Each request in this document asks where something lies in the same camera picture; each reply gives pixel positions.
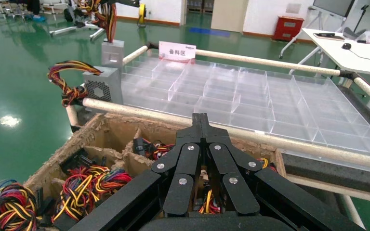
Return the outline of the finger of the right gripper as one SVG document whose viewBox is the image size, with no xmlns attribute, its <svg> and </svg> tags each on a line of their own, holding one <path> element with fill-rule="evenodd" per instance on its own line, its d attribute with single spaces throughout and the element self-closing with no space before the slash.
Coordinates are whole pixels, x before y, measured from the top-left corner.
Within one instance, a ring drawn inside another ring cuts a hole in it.
<svg viewBox="0 0 370 231">
<path fill-rule="evenodd" d="M 139 0 L 108 0 L 108 4 L 120 3 L 131 7 L 140 7 Z"/>
</svg>

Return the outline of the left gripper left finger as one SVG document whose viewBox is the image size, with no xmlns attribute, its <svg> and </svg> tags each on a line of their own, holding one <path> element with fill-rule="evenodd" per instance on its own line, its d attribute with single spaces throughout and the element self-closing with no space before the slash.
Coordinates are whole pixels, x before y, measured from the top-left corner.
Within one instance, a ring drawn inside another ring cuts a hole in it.
<svg viewBox="0 0 370 231">
<path fill-rule="evenodd" d="M 176 144 L 74 225 L 73 231 L 167 231 L 174 218 L 186 218 L 200 173 L 201 115 L 176 133 Z"/>
</svg>

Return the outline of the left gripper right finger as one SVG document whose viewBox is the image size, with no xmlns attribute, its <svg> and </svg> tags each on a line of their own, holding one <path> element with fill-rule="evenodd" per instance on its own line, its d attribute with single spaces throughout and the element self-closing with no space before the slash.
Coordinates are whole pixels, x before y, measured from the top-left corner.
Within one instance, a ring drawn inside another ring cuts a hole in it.
<svg viewBox="0 0 370 231">
<path fill-rule="evenodd" d="M 360 227 L 259 160 L 236 148 L 228 131 L 201 115 L 202 145 L 221 207 L 235 231 L 358 231 Z"/>
</svg>

